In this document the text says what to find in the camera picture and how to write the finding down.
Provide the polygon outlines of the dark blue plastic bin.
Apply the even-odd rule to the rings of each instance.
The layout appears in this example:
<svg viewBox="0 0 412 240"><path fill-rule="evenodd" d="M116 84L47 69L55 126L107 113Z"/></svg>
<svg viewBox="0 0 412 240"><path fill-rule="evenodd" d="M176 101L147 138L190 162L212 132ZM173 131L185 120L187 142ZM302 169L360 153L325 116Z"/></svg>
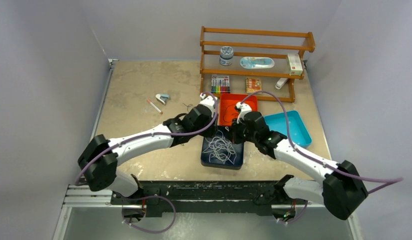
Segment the dark blue plastic bin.
<svg viewBox="0 0 412 240"><path fill-rule="evenodd" d="M204 138L200 161L205 167L239 170L244 163L244 144L234 144L218 135Z"/></svg>

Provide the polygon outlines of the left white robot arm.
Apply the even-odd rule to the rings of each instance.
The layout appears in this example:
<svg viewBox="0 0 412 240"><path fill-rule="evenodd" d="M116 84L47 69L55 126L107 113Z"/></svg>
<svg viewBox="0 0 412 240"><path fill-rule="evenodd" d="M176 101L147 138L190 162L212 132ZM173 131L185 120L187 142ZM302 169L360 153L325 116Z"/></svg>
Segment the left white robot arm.
<svg viewBox="0 0 412 240"><path fill-rule="evenodd" d="M143 154L183 145L195 136L207 136L215 129L217 118L214 103L200 103L188 113L144 132L107 139L103 134L91 139L78 159L79 176L84 177L90 191L112 190L132 205L143 197L136 177L119 171L118 166Z"/></svg>

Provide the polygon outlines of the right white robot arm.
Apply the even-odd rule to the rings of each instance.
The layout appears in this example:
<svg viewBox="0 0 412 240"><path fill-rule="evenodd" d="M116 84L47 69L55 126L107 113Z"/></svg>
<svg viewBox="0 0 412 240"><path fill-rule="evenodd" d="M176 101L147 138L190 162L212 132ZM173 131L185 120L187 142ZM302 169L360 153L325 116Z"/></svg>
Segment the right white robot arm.
<svg viewBox="0 0 412 240"><path fill-rule="evenodd" d="M312 180L302 180L285 176L274 191L276 200L282 204L291 199L307 200L324 205L333 216L346 220L368 197L354 164L347 160L337 163L294 144L288 136L270 130L257 111L233 119L228 136L235 144L253 143L263 155L312 177Z"/></svg>

